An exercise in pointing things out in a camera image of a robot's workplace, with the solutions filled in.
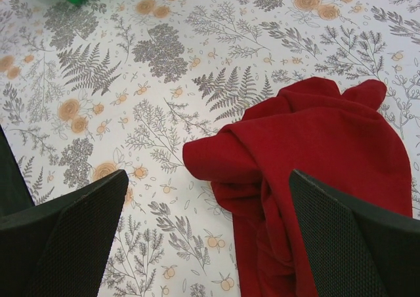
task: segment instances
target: black object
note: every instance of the black object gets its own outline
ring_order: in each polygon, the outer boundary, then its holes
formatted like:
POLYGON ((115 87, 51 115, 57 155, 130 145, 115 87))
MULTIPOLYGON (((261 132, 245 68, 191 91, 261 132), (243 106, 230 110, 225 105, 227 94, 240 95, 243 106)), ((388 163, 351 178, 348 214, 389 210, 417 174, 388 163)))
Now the black object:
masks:
POLYGON ((319 297, 420 296, 420 221, 299 170, 289 185, 319 297))
POLYGON ((34 206, 0 131, 0 296, 97 296, 127 174, 118 170, 34 206))

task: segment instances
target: folded red cloth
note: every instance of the folded red cloth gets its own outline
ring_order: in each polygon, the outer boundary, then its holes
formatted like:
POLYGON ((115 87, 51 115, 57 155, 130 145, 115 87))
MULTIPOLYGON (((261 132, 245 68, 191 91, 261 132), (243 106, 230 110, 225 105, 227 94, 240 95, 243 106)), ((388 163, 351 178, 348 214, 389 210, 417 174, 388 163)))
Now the folded red cloth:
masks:
POLYGON ((211 181, 233 213, 243 297, 317 296, 289 190, 295 168, 411 216, 407 153, 376 112, 386 89, 369 80, 340 94, 333 81, 313 77, 249 108, 216 136, 185 144, 187 169, 211 181))

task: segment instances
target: red fabric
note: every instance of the red fabric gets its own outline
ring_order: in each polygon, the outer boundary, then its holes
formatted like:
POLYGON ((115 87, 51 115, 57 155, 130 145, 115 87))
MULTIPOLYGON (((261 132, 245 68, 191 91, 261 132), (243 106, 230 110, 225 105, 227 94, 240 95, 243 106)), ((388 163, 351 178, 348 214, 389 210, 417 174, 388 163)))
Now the red fabric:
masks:
POLYGON ((369 80, 341 95, 333 81, 314 77, 184 146, 187 169, 212 181, 217 201, 233 213, 243 297, 317 296, 289 191, 294 168, 411 216, 407 153, 376 112, 385 93, 369 80))

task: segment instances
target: cloth fold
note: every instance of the cloth fold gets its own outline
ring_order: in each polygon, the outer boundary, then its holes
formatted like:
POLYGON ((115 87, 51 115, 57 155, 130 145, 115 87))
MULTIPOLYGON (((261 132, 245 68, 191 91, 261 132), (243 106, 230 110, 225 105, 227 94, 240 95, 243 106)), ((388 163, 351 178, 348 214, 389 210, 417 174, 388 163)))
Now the cloth fold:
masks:
POLYGON ((340 94, 333 81, 313 77, 184 145, 187 169, 211 181, 233 214, 243 297, 317 296, 288 185, 295 168, 411 216, 410 162, 377 113, 386 89, 368 80, 340 94))

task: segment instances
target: table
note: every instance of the table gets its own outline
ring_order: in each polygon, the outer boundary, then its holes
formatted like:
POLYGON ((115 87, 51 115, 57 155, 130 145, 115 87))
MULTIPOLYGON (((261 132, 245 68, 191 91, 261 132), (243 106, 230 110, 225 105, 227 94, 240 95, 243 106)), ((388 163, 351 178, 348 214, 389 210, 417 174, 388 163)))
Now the table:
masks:
POLYGON ((232 218, 182 145, 310 76, 387 84, 413 171, 420 0, 0 0, 0 123, 37 204, 125 169, 99 296, 239 296, 232 218))

